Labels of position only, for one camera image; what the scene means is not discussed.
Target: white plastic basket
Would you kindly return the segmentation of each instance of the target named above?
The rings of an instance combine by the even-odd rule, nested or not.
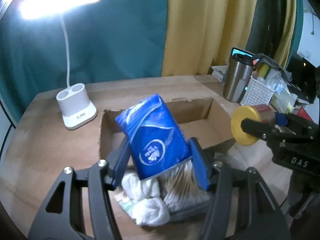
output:
[[[247,91],[244,93],[244,97],[240,101],[241,106],[256,106],[269,104],[274,90],[269,89],[264,84],[250,78]]]

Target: tissue package logo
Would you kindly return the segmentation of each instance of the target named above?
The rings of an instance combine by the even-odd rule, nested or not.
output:
[[[165,145],[163,141],[154,139],[139,153],[139,160],[142,164],[151,166],[161,161],[164,155]]]

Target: black monitor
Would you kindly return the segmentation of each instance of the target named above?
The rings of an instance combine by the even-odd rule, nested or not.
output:
[[[297,53],[292,54],[290,61],[288,63],[287,71],[292,73],[292,84],[299,86],[301,73],[303,70],[303,58]]]
[[[315,66],[302,58],[301,79],[298,87],[308,96],[309,102],[313,102],[317,95],[315,69]]]

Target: yellow cylindrical weight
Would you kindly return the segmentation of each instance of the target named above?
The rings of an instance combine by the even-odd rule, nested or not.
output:
[[[238,143],[246,146],[258,141],[258,138],[242,130],[241,122],[246,118],[272,125],[276,124],[275,114],[267,105],[239,106],[231,116],[231,132]]]

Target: stainless steel tumbler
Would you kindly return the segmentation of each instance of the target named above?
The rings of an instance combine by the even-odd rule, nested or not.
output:
[[[234,54],[230,57],[223,96],[230,102],[239,102],[248,85],[253,63],[250,56]]]

